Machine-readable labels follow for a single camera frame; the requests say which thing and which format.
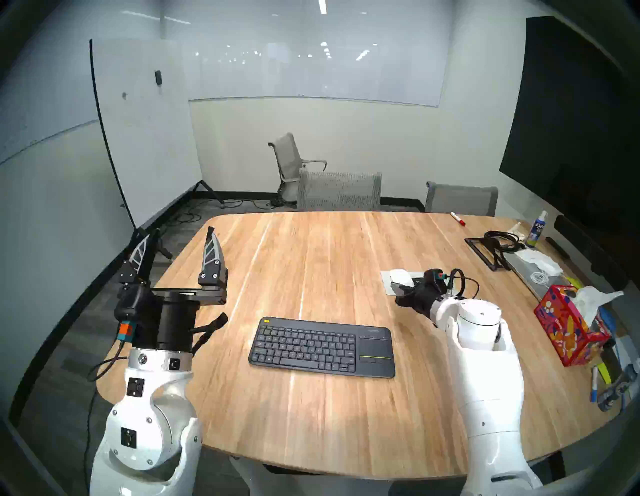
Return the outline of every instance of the white cloth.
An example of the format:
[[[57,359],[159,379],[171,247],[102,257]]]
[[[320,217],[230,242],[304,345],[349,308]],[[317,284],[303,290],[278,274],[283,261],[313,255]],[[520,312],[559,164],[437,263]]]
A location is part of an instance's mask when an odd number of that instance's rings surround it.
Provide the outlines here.
[[[562,273],[560,266],[544,253],[527,248],[526,250],[516,252],[516,255],[525,262],[537,265],[538,268],[548,276],[559,276]]]

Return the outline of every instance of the red tissue box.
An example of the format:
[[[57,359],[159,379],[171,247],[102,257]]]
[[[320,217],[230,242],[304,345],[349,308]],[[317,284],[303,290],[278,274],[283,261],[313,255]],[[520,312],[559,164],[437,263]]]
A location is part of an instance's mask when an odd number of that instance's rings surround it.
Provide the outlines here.
[[[611,338],[603,326],[589,329],[566,295],[569,290],[576,291],[573,286],[552,285],[534,310],[565,367],[589,363]]]

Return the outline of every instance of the black monitor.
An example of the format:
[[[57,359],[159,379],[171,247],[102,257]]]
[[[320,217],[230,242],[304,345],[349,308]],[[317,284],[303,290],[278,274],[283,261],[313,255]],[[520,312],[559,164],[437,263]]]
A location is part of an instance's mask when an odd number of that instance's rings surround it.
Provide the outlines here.
[[[556,226],[617,289],[626,283],[620,273],[640,283],[634,92],[583,36],[553,17],[527,19],[520,93],[500,171],[582,231],[586,238],[578,240],[574,229]],[[617,273],[602,273],[602,251],[620,267]]]

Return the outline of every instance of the whiteboard cleaner bottle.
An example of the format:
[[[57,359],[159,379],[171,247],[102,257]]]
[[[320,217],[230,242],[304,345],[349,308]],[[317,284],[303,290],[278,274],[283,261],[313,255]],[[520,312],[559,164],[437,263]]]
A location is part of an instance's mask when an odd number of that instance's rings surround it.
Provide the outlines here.
[[[529,231],[529,235],[527,236],[526,244],[529,248],[534,248],[538,239],[540,238],[540,234],[542,234],[542,230],[545,228],[545,220],[547,218],[547,211],[543,210],[540,216],[536,219],[531,226],[531,231]]]

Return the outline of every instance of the floor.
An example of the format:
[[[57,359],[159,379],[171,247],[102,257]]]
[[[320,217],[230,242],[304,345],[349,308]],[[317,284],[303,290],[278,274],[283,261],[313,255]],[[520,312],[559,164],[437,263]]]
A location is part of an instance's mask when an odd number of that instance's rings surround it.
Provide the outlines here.
[[[182,208],[181,215],[162,228],[165,230],[165,247],[177,255],[209,218],[227,213],[260,212],[259,207],[265,207],[266,201],[229,205],[237,206],[221,209],[216,201],[192,200]],[[273,211],[290,210],[293,209],[278,207]],[[417,211],[404,207],[383,207],[383,210]],[[152,284],[169,265],[170,262],[162,255],[156,256]],[[87,494],[83,454],[87,413],[95,386],[87,382],[86,374],[91,366],[104,359],[115,338],[113,309],[119,287],[115,279],[109,281],[72,325],[37,379],[18,425],[22,438],[70,496]],[[111,404],[97,395],[90,421],[89,471],[110,409]],[[247,495],[248,492],[247,485],[230,464],[228,456],[203,447],[194,494],[235,496]]]

